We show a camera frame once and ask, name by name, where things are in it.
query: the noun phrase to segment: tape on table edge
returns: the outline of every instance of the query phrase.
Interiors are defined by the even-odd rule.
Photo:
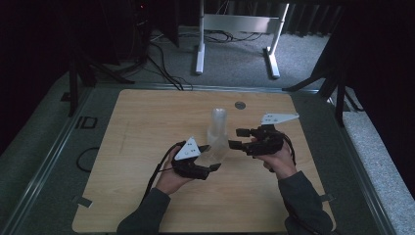
[[[320,195],[320,200],[322,203],[324,202],[332,202],[333,200],[336,200],[336,197],[333,196],[333,194],[324,194],[324,195]]]
[[[92,206],[92,201],[81,196],[74,196],[72,201],[78,205],[90,208]]]

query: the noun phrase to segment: human hand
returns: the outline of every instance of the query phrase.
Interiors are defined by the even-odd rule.
[[[161,173],[160,178],[156,184],[156,188],[167,195],[175,193],[181,186],[193,180],[192,178],[182,177],[175,173],[173,170],[171,161],[180,149],[180,146],[176,146],[173,150],[171,150],[167,161],[164,163],[163,172]]]
[[[290,147],[284,140],[283,147],[280,151],[272,155],[254,156],[256,159],[263,160],[263,166],[267,169],[273,169],[278,179],[283,179],[297,173],[296,166],[291,156]]]

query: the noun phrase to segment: wire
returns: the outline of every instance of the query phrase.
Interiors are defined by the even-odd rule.
[[[235,37],[232,33],[230,32],[226,32],[226,31],[221,31],[221,30],[211,30],[209,31],[207,34],[222,34],[226,37],[226,39],[218,39],[218,38],[214,38],[211,36],[205,36],[206,39],[208,39],[208,42],[217,42],[217,43],[229,43],[229,42],[241,42],[241,41],[255,41],[257,39],[259,39],[263,33],[260,33],[258,37],[256,38],[252,38],[254,35],[258,34],[258,33],[252,33],[251,35],[245,37],[245,38],[238,38]]]
[[[182,141],[179,143],[174,144],[173,146],[171,146],[167,152],[165,153],[164,157],[162,157],[161,161],[159,164],[157,164],[155,171],[153,172],[152,177],[150,177],[149,183],[147,184],[147,188],[146,188],[146,192],[144,193],[143,199],[141,200],[140,205],[143,203],[144,199],[147,197],[147,195],[149,195],[150,190],[152,189],[153,183],[156,179],[156,176],[158,175],[159,172],[161,172],[161,166],[164,163],[165,159],[168,157],[168,155],[170,154],[170,152],[176,147],[176,146],[183,146],[183,144],[186,143],[186,141]]]
[[[353,106],[353,108],[354,108],[356,111],[358,111],[358,112],[363,112],[363,111],[364,111],[362,108],[359,108],[359,107],[357,106],[357,104],[353,101],[353,99],[351,99],[351,96],[348,94],[348,92],[347,92],[347,91],[345,91],[345,95],[346,95],[346,98],[350,101],[350,104]]]
[[[150,60],[150,62],[153,63],[160,72],[160,73],[158,73],[158,72],[155,72],[155,73],[160,74],[161,76],[166,78],[171,84],[173,84],[177,88],[177,90],[184,91],[183,85],[181,84],[181,82],[179,80],[181,80],[184,83],[190,85],[191,90],[193,90],[193,85],[191,83],[189,83],[188,81],[186,81],[186,79],[184,79],[183,77],[179,77],[179,76],[173,76],[170,73],[168,73],[167,69],[165,68],[164,52],[162,51],[162,48],[160,46],[156,45],[153,42],[151,42],[150,45],[158,48],[160,53],[161,53],[161,66],[159,66],[150,56],[148,56],[148,59]]]
[[[291,142],[291,139],[288,137],[288,135],[286,135],[284,133],[282,133],[282,134],[283,134],[284,140],[287,142],[288,146],[290,147],[291,156],[293,157],[293,163],[294,163],[294,165],[297,165],[297,163],[296,163],[296,152],[294,151],[293,143]]]
[[[221,10],[221,9],[223,8],[223,6],[225,6],[225,5],[226,5],[226,7],[225,7],[225,10],[223,11],[223,15],[225,15],[225,14],[226,14],[226,10],[227,10],[228,5],[229,5],[229,0],[224,1],[224,2],[223,2],[223,4],[219,7],[219,9],[217,9],[217,11],[216,11],[216,14],[217,14],[217,15],[219,14],[220,10]]]
[[[120,70],[115,70],[115,72],[120,75],[123,75],[124,77],[131,76],[132,74],[140,71],[142,69],[143,64],[143,62],[139,62],[136,60],[132,66]]]
[[[170,168],[166,168],[166,169],[161,169],[161,170],[159,170],[159,172],[163,172],[163,171],[170,170],[170,169],[174,169],[174,167],[170,167]]]
[[[156,41],[157,39],[159,39],[161,37],[165,37],[164,34],[155,35],[154,38],[150,39],[150,41]]]
[[[336,234],[337,235],[342,235],[342,233],[339,232],[339,229],[337,229],[337,228],[335,230],[333,230],[331,234],[333,234],[333,235],[336,235]]]
[[[84,171],[84,172],[87,172],[87,173],[90,173],[91,172],[91,169],[87,169],[87,168],[84,168],[82,165],[80,165],[80,160],[81,160],[81,158],[82,158],[82,156],[86,153],[86,152],[89,152],[89,151],[91,151],[91,150],[99,150],[100,149],[100,147],[92,147],[92,148],[89,148],[89,149],[86,149],[85,151],[83,151],[78,157],[77,157],[77,159],[76,159],[76,166],[80,169],[80,170],[82,170],[82,171]]]

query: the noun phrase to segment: white triangular marker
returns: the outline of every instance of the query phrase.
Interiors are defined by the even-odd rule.
[[[186,141],[186,144],[183,145],[183,147],[174,158],[179,161],[198,157],[200,155],[201,151],[199,151],[198,144],[196,143],[195,138],[192,136]]]
[[[299,118],[299,114],[282,115],[282,114],[266,114],[260,121],[261,124],[277,124],[287,120]]]

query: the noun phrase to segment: table leg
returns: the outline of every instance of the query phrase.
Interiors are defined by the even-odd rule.
[[[201,14],[199,19],[199,48],[198,48],[198,59],[196,62],[196,74],[202,74],[204,72],[204,61],[205,61],[205,26],[204,26],[204,16],[205,16],[205,0],[201,0]]]
[[[290,4],[286,4],[284,6],[284,13],[279,18],[280,22],[278,23],[278,26],[275,30],[274,38],[272,39],[271,46],[266,48],[266,57],[268,58],[269,66],[272,72],[272,77],[274,78],[280,77],[277,60],[275,59],[275,50],[277,49],[278,40],[280,39],[281,31],[283,29],[284,21],[285,21],[289,6]]]

